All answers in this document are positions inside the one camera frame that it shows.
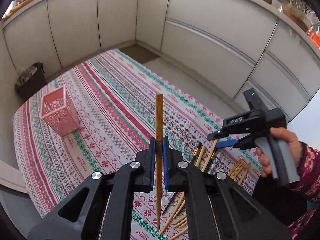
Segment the person's right hand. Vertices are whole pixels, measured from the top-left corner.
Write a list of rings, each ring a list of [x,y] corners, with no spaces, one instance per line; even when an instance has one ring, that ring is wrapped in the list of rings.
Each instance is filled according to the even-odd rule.
[[[300,159],[302,157],[302,147],[300,142],[298,141],[296,134],[291,131],[288,131],[286,128],[283,128],[283,127],[270,128],[270,134],[277,139],[281,139],[287,142],[290,148],[295,166],[298,167],[300,163]],[[256,149],[256,154],[259,156],[259,162],[263,168],[261,172],[261,176],[266,178],[272,172],[270,159],[258,147]]]

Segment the floral sleeve right forearm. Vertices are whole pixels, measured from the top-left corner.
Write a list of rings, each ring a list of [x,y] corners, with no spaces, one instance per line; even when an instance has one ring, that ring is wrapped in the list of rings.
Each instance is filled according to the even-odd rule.
[[[315,204],[287,228],[292,239],[319,239],[319,150],[301,142],[302,157],[297,166],[300,181],[288,188]]]

